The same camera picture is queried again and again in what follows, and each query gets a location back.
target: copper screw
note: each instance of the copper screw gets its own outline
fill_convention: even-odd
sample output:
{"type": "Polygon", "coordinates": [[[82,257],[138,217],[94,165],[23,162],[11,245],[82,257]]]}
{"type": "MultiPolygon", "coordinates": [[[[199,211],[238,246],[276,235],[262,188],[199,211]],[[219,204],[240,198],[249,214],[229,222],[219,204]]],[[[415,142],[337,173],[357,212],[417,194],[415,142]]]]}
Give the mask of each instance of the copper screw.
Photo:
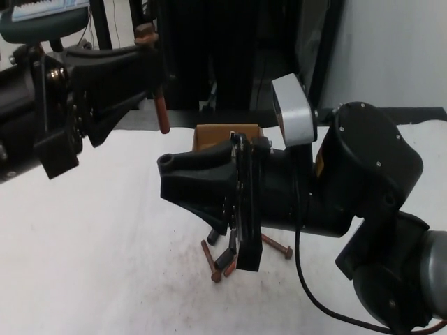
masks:
{"type": "Polygon", "coordinates": [[[214,260],[212,259],[210,250],[208,248],[207,242],[205,240],[201,241],[203,252],[205,253],[205,256],[207,258],[208,264],[210,265],[211,269],[211,280],[215,283],[218,283],[222,279],[222,272],[221,270],[216,269],[214,266],[214,260]]]}
{"type": "Polygon", "coordinates": [[[265,236],[264,234],[261,234],[261,238],[263,242],[273,247],[274,249],[277,249],[280,253],[283,253],[287,260],[290,260],[292,258],[293,249],[290,246],[286,248],[285,246],[282,246],[281,244],[265,236]]]}
{"type": "Polygon", "coordinates": [[[236,260],[237,260],[237,258],[235,257],[234,261],[232,261],[231,264],[226,268],[225,272],[223,273],[223,275],[225,277],[230,276],[233,273],[233,271],[235,271],[235,269],[236,269],[236,260]]]}
{"type": "MultiPolygon", "coordinates": [[[[155,42],[159,40],[159,35],[155,32],[155,27],[152,23],[140,24],[135,29],[135,44],[146,45],[152,49],[155,48],[155,42]]],[[[168,111],[166,109],[165,97],[163,89],[159,87],[152,92],[155,104],[157,118],[159,119],[160,131],[162,134],[169,133],[170,123],[168,118],[168,111]]]]}
{"type": "Polygon", "coordinates": [[[155,42],[159,40],[159,35],[155,32],[155,27],[152,23],[140,24],[135,29],[135,44],[148,45],[154,47],[155,42]]]}

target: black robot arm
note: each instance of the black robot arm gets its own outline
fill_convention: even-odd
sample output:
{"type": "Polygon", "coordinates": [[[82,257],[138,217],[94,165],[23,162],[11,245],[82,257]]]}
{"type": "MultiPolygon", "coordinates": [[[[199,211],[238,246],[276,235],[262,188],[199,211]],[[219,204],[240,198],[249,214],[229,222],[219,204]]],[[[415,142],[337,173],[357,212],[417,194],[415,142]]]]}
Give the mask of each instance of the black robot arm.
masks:
{"type": "Polygon", "coordinates": [[[50,54],[23,45],[13,60],[0,72],[0,182],[39,164],[49,178],[74,168],[84,137],[102,144],[164,81],[160,53],[144,45],[50,54]]]}
{"type": "Polygon", "coordinates": [[[316,120],[299,82],[289,75],[272,88],[286,150],[232,134],[206,150],[163,155],[161,197],[222,235],[236,229],[237,268],[249,271],[259,268],[261,226],[296,231],[299,248],[301,232],[340,237],[363,218],[336,264],[389,328],[339,319],[388,334],[447,319],[447,233],[400,211],[422,174],[420,156],[379,109],[348,103],[334,110],[313,163],[316,120]]]}

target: white table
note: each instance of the white table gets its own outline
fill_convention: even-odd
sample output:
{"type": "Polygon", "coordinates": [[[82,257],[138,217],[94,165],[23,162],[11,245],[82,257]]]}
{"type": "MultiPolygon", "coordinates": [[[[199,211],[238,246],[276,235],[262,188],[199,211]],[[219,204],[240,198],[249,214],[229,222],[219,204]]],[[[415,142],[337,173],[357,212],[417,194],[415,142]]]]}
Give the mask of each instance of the white table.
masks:
{"type": "MultiPolygon", "coordinates": [[[[447,123],[400,130],[425,164],[403,210],[445,230],[447,123]]],[[[284,146],[279,129],[265,134],[284,146]]],[[[294,261],[268,246],[258,273],[211,282],[200,247],[210,227],[159,198],[156,159],[190,150],[192,135],[115,131],[61,177],[38,168],[0,186],[0,334],[372,334],[317,310],[294,261]]],[[[335,266],[358,223],[341,239],[304,235],[302,266],[326,306],[374,322],[335,266]]],[[[293,245],[292,232],[263,231],[293,245]]]]}

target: brown box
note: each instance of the brown box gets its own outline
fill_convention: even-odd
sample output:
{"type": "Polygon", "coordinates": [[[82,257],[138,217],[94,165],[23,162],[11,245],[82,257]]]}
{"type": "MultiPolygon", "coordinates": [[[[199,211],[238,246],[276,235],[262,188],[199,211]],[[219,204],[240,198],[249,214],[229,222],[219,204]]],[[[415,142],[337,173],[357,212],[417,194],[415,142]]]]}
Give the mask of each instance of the brown box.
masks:
{"type": "Polygon", "coordinates": [[[244,133],[249,140],[263,136],[263,130],[257,124],[200,124],[194,131],[193,151],[228,140],[232,131],[244,133]]]}

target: black cylinder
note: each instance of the black cylinder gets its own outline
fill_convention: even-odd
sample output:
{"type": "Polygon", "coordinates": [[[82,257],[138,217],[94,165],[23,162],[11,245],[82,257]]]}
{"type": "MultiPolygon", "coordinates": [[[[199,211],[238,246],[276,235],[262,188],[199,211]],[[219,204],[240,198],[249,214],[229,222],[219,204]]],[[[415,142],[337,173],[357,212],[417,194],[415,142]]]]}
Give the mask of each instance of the black cylinder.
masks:
{"type": "Polygon", "coordinates": [[[236,229],[232,229],[230,232],[230,243],[228,245],[228,248],[233,252],[234,255],[237,253],[236,229]]]}
{"type": "Polygon", "coordinates": [[[235,254],[230,248],[226,249],[214,262],[216,269],[223,270],[234,260],[235,254]]]}
{"type": "Polygon", "coordinates": [[[208,237],[207,237],[208,244],[210,246],[215,245],[217,240],[219,239],[219,236],[220,236],[220,234],[216,230],[211,229],[211,231],[210,231],[210,233],[208,234],[208,237]]]}

